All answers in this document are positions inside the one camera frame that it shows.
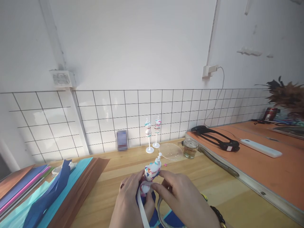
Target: dress form figurine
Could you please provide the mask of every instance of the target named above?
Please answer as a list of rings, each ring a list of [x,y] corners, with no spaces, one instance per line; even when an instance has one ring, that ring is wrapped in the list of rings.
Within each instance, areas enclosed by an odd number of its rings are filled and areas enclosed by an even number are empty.
[[[147,129],[146,130],[146,136],[147,136],[147,138],[149,140],[149,147],[146,148],[146,152],[149,153],[149,154],[151,154],[151,153],[154,152],[154,149],[153,149],[153,147],[151,147],[151,135],[152,135],[152,131],[151,131],[151,122],[148,120],[148,118],[147,118],[147,120],[145,122],[145,127]]]
[[[157,134],[160,133],[161,131],[161,123],[162,123],[162,120],[159,119],[159,116],[157,117],[157,119],[155,120],[155,134],[156,134],[156,137],[155,137],[155,143],[152,144],[152,146],[154,148],[159,148],[159,143],[157,143]]]

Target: blue paper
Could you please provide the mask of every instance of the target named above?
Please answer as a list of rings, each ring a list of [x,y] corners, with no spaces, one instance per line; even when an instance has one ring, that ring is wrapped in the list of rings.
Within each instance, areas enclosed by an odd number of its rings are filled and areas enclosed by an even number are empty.
[[[41,222],[38,225],[38,228],[47,228],[51,220],[53,219],[54,215],[58,211],[59,207],[61,206],[62,202],[81,176],[83,171],[87,168],[88,164],[91,162],[93,158],[86,158],[79,161],[76,168],[70,174],[69,180],[67,182],[66,187],[63,189],[62,193],[58,196],[55,202],[49,207],[49,209],[45,212]]]
[[[1,200],[0,208],[8,203],[21,189],[24,188],[47,165],[32,168]]]
[[[70,162],[72,160],[64,160],[62,169],[58,176],[52,182],[48,190],[32,204],[31,209],[26,216],[23,228],[35,228],[39,224],[45,210],[47,210],[52,203],[57,199],[62,190],[66,187],[70,176]]]

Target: wooden desk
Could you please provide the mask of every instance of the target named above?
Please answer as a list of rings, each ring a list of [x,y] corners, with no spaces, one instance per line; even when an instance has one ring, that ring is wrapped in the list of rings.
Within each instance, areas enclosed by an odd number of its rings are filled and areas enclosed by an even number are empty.
[[[131,173],[143,169],[158,154],[157,149],[154,153],[147,154],[146,147],[94,155],[94,157],[108,158],[110,161],[78,212],[72,228],[109,226],[120,182]],[[300,227],[244,183],[199,152],[193,160],[183,157],[182,160],[174,162],[162,158],[161,162],[168,164],[167,167],[162,166],[163,170],[186,174],[199,191],[208,197],[208,203],[216,206],[225,220],[235,228]],[[161,183],[162,180],[162,177],[155,178],[155,182]]]

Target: teal paper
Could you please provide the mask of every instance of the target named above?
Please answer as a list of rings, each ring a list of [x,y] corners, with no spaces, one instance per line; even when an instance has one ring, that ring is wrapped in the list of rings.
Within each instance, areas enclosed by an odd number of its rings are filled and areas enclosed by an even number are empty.
[[[49,209],[45,212],[41,222],[39,223],[37,228],[47,228],[51,220],[53,219],[54,215],[56,214],[57,210],[61,206],[62,202],[78,180],[78,178],[81,176],[83,171],[86,169],[88,164],[91,162],[93,158],[86,158],[79,161],[76,168],[73,170],[73,172],[70,174],[69,180],[67,182],[66,187],[63,189],[61,194],[58,196],[58,198],[54,201],[54,203],[49,207]]]
[[[26,201],[24,201],[20,206],[15,208],[1,223],[1,228],[22,228],[28,211],[31,205],[40,198],[51,185],[53,180],[49,183],[45,181],[32,195],[30,195]]]

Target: white cable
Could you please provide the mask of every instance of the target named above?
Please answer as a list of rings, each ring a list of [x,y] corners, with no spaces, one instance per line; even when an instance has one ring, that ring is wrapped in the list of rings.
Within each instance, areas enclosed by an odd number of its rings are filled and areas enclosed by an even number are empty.
[[[204,125],[205,126],[207,126],[206,124],[205,124],[205,121],[206,121],[206,119],[210,116],[210,114],[211,113],[214,113],[214,109],[215,109],[215,106],[216,106],[216,104],[217,104],[217,102],[218,102],[218,98],[220,97],[220,95],[221,95],[221,93],[222,93],[222,90],[223,90],[223,87],[224,87],[224,82],[225,82],[225,72],[224,72],[224,69],[223,69],[223,67],[221,67],[221,66],[219,66],[218,68],[221,68],[222,69],[222,71],[223,71],[223,84],[222,84],[222,88],[221,88],[221,91],[219,92],[219,95],[216,97],[216,101],[215,101],[215,105],[214,105],[214,108],[213,108],[213,110],[209,113],[209,115],[205,118],[205,120],[204,120]]]

